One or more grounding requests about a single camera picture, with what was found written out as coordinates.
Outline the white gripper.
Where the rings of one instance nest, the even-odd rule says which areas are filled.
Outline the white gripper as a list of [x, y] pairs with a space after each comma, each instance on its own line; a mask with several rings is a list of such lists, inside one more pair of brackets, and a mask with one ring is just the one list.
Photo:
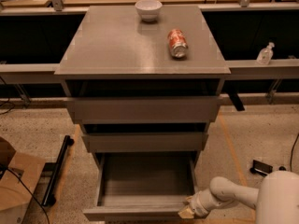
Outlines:
[[201, 193], [197, 192], [193, 196], [189, 196], [185, 199], [184, 207], [178, 211], [178, 215], [182, 219], [193, 219], [194, 217], [207, 217], [209, 211], [203, 206], [201, 201]]

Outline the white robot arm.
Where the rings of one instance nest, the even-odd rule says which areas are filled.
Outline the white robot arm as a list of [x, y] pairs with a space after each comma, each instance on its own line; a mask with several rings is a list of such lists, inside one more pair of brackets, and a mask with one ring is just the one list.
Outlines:
[[255, 224], [299, 224], [299, 175], [275, 171], [256, 188], [237, 185], [216, 176], [207, 189], [186, 199], [178, 212], [181, 218], [207, 217], [214, 209], [239, 202], [255, 211]]

